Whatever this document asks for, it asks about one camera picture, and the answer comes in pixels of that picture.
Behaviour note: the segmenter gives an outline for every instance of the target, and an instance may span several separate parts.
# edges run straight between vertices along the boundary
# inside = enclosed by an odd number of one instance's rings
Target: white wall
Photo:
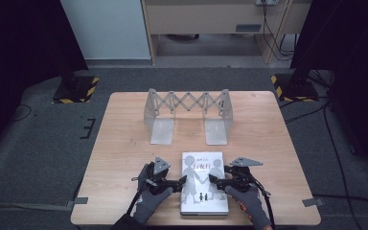
[[[61,0],[85,59],[150,59],[140,0]]]

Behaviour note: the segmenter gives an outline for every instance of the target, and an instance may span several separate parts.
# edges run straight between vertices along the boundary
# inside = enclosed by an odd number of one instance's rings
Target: wooden table
[[[222,151],[225,165],[239,156],[263,162],[263,166],[252,167],[251,172],[272,194],[276,224],[320,222],[317,207],[305,207],[302,202],[312,198],[311,191],[273,93],[230,92],[234,123],[227,146],[205,144],[202,115],[193,111],[177,111],[170,146],[151,145],[143,120],[147,95],[147,92],[111,95],[78,195],[88,197],[88,202],[76,204],[71,216],[74,224],[113,224],[127,211],[136,193],[137,181],[130,179],[146,163],[154,161],[155,156],[172,165],[168,179],[180,178],[183,151]],[[250,224],[233,199],[229,199],[230,212],[224,217],[182,217],[179,207],[180,194],[171,195],[148,225]]]

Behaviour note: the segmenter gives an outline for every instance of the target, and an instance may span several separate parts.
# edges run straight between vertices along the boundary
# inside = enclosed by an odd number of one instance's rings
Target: book cover
[[[208,174],[225,178],[220,151],[182,153],[182,176],[187,181],[181,191],[181,215],[227,215],[228,197],[210,183]]]

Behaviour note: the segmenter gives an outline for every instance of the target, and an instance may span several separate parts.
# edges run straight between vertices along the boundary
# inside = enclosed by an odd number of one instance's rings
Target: illustration on book cover
[[[225,215],[228,201],[224,191],[210,183],[208,174],[225,178],[222,152],[183,152],[182,175],[187,182],[181,192],[183,215]]]

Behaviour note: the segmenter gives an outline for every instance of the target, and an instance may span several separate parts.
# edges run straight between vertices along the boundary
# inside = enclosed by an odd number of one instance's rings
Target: cable
[[[293,103],[296,103],[297,101],[292,101],[292,102],[290,102],[290,103],[285,103],[285,104],[283,104],[283,105],[280,105],[279,107],[280,108],[282,108],[282,107],[286,107],[287,105],[289,105],[289,104],[293,104]]]
[[[143,175],[143,177],[147,177],[148,176],[148,171],[147,170],[145,170],[145,174]],[[132,181],[135,181],[135,180],[139,180],[139,177],[133,177],[132,179],[131,179]],[[138,188],[138,190],[137,190],[137,193],[135,194],[135,196],[133,197],[133,199],[132,199],[132,201],[130,202],[130,205],[129,205],[129,207],[127,208],[127,211],[126,211],[126,213],[128,214],[128,215],[130,215],[130,213],[132,212],[132,209],[133,209],[133,206],[134,206],[134,204],[136,203],[136,201],[139,199],[139,197],[140,197],[140,195],[142,194],[142,192],[143,191],[145,191],[146,190],[146,188],[147,188],[147,181],[145,180],[145,181],[143,181],[142,182],[142,184],[140,185],[140,188]]]
[[[23,209],[23,210],[37,210],[37,211],[61,211],[71,212],[72,208],[67,206],[57,206],[51,204],[29,204],[29,203],[0,203],[0,210],[2,209]]]
[[[276,223],[274,222],[273,209],[271,208],[270,197],[269,197],[271,196],[271,194],[265,190],[265,187],[263,186],[263,184],[259,180],[257,180],[253,175],[252,175],[252,180],[253,180],[252,183],[256,185],[256,187],[258,187],[258,189],[262,192],[262,195],[264,196],[264,201],[267,206],[268,215],[271,221],[271,227],[273,230],[276,230]]]
[[[26,105],[26,104],[20,104],[20,105],[19,105],[19,107],[20,107],[20,106],[25,106],[25,107],[29,108],[29,112],[28,112],[28,114],[26,114],[26,116],[24,116],[24,117],[22,117],[22,118],[11,120],[11,122],[19,122],[19,121],[22,121],[23,119],[25,119],[25,118],[27,118],[29,115],[31,115],[31,113],[32,113],[32,108],[31,108],[30,106],[28,106],[28,105]]]
[[[330,103],[330,101],[328,101],[324,106],[323,106],[323,114],[324,114],[324,120],[325,120],[325,125],[327,127],[327,131],[328,131],[328,134],[330,135],[330,138],[331,138],[331,142],[333,144],[333,151],[335,153],[335,156],[336,156],[336,160],[337,160],[337,163],[338,163],[338,166],[339,166],[339,169],[340,169],[340,173],[341,173],[341,176],[342,176],[342,182],[343,182],[343,188],[345,190],[345,194],[346,194],[346,200],[348,201],[348,205],[349,205],[349,210],[352,214],[352,218],[354,219],[355,221],[355,224],[357,226],[357,228],[359,230],[362,230],[362,227],[360,226],[358,220],[357,220],[357,216],[355,215],[355,211],[352,207],[352,202],[351,202],[351,197],[349,196],[349,190],[348,190],[348,185],[346,183],[346,177],[345,177],[345,172],[343,170],[343,167],[342,167],[342,163],[341,163],[341,160],[340,160],[340,157],[339,157],[339,153],[336,149],[336,145],[335,145],[335,142],[334,142],[334,137],[333,137],[333,134],[331,133],[331,129],[330,129],[330,125],[328,124],[328,119],[327,119],[327,106],[328,104]]]
[[[322,194],[312,194],[313,196],[322,196],[322,197],[328,197],[328,198],[347,198],[346,195],[322,195]],[[368,202],[368,198],[360,197],[360,196],[350,196],[350,199],[356,199]]]
[[[268,23],[267,23],[267,18],[266,18],[266,15],[267,15],[267,4],[266,4],[266,1],[262,1],[263,2],[263,11],[264,11],[264,26],[263,26],[263,38],[264,38],[264,41],[265,43],[268,45],[268,47],[270,47],[270,50],[271,50],[271,53],[273,54],[273,56],[277,59],[277,60],[280,60],[280,61],[288,61],[288,60],[291,60],[292,59],[292,54],[284,54],[282,52],[282,50],[280,49],[279,45],[277,44],[277,41],[274,37],[274,33],[270,30],[270,27],[268,26]],[[265,27],[267,27],[267,29],[269,30],[270,32],[270,35],[273,37],[273,41],[274,41],[274,46],[276,46],[277,50],[280,52],[280,54],[283,56],[283,57],[286,57],[286,59],[281,59],[281,58],[278,58],[277,55],[275,54],[274,50],[273,50],[273,46],[271,46],[266,37],[265,37]]]
[[[290,5],[291,5],[291,2],[290,2],[290,1],[288,1],[287,5],[286,5],[285,7],[281,8],[281,9],[278,9],[278,10],[276,10],[276,11],[278,11],[278,12],[285,11],[285,10],[286,10]]]
[[[325,105],[321,105],[319,108],[315,109],[315,110],[314,110],[314,111],[312,111],[312,112],[309,112],[309,113],[306,113],[306,114],[302,114],[302,115],[299,115],[299,116],[294,117],[294,118],[290,118],[290,119],[288,119],[288,120],[285,120],[285,122],[286,122],[286,124],[288,124],[288,123],[291,123],[291,122],[297,121],[298,119],[301,119],[301,118],[303,118],[303,117],[307,117],[307,116],[309,116],[309,115],[311,115],[311,114],[314,114],[314,113],[316,113],[316,112],[320,111],[322,108],[324,108],[324,106],[325,106]]]
[[[285,34],[283,34],[283,36],[282,36],[282,40],[280,41],[280,50],[281,50],[281,51],[283,51],[282,46],[283,46],[283,43],[284,43],[284,41],[285,41],[285,38],[286,38],[286,35],[285,35]]]

